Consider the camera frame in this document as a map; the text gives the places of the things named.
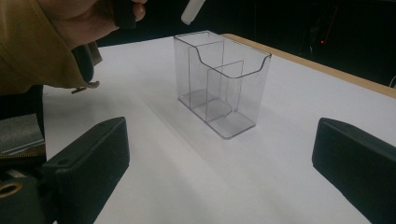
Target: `brown sleeve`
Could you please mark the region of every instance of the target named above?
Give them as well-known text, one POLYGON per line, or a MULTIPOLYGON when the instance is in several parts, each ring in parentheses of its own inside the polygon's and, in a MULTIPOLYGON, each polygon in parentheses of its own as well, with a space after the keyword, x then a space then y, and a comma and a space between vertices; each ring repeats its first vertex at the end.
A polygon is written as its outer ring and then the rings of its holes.
POLYGON ((0 1, 0 95, 32 85, 94 88, 36 0, 0 1))

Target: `clear plastic container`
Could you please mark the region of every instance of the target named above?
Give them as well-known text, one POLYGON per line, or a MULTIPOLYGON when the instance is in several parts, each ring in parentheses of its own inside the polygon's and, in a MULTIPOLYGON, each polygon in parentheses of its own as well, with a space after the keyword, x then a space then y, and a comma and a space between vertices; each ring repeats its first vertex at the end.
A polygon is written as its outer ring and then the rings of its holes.
POLYGON ((224 139, 254 127, 271 54, 209 31, 174 39, 178 100, 224 139))

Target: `white object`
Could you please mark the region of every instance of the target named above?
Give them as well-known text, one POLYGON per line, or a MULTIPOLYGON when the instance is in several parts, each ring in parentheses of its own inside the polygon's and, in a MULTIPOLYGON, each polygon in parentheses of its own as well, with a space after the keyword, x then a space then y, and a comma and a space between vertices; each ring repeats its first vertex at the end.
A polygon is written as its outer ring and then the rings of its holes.
POLYGON ((190 23, 195 20, 195 17, 198 15, 198 12, 204 5, 204 2, 205 0, 190 0, 181 15, 181 20, 187 25, 190 25, 190 23))
POLYGON ((326 117, 396 146, 395 99, 273 55, 256 127, 222 140, 177 100, 173 37, 100 51, 99 88, 43 96, 48 158, 126 118, 130 168, 95 224, 370 223, 312 166, 315 134, 326 117))

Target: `white table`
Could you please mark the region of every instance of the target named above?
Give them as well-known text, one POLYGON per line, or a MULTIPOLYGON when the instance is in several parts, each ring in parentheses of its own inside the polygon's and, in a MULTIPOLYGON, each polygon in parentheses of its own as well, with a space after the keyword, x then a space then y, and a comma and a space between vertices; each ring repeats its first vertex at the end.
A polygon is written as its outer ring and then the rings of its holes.
POLYGON ((313 168, 315 134, 326 117, 396 146, 395 99, 274 55, 257 126, 222 140, 177 100, 172 37, 100 51, 97 90, 44 96, 49 158, 127 120, 130 167, 96 223, 369 223, 313 168))

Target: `person's finger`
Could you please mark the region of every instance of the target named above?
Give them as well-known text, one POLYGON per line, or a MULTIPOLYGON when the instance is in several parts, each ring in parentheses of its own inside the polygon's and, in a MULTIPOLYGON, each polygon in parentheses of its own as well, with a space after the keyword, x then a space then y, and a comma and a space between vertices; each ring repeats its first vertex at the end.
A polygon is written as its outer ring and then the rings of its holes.
POLYGON ((145 15, 146 15, 145 6, 143 6, 143 4, 141 4, 141 3, 135 3, 133 11, 134 11, 134 16, 136 17, 137 21, 142 20, 143 17, 145 17, 145 15))

